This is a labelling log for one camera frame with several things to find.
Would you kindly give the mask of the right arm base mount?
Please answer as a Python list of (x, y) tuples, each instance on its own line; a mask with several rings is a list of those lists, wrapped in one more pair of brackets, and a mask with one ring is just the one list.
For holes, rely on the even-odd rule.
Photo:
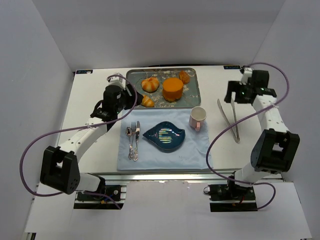
[(253, 187), (230, 187), (228, 184), (210, 184), (203, 189), (209, 196), (212, 213), (257, 212), (256, 195)]

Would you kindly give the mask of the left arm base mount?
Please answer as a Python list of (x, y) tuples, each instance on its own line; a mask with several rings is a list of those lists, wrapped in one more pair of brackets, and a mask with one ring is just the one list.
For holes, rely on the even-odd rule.
[(120, 210), (126, 199), (127, 187), (106, 185), (98, 195), (77, 192), (73, 208), (76, 210)]

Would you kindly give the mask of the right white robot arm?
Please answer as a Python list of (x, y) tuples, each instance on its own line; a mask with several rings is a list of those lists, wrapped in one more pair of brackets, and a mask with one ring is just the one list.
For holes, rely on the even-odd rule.
[(289, 131), (276, 106), (277, 94), (269, 88), (269, 72), (243, 67), (240, 81), (229, 81), (226, 103), (251, 104), (257, 113), (261, 135), (254, 145), (250, 162), (234, 173), (236, 185), (249, 187), (262, 178), (288, 172), (300, 137)]

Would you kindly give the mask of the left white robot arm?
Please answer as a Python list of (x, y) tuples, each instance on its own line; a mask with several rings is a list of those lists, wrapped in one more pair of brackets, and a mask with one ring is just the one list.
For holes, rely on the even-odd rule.
[(140, 105), (143, 98), (130, 84), (108, 85), (102, 100), (94, 106), (87, 125), (61, 145), (48, 146), (44, 150), (40, 182), (67, 195), (84, 191), (101, 193), (105, 180), (96, 174), (81, 173), (80, 159), (93, 143), (112, 128), (121, 111)]

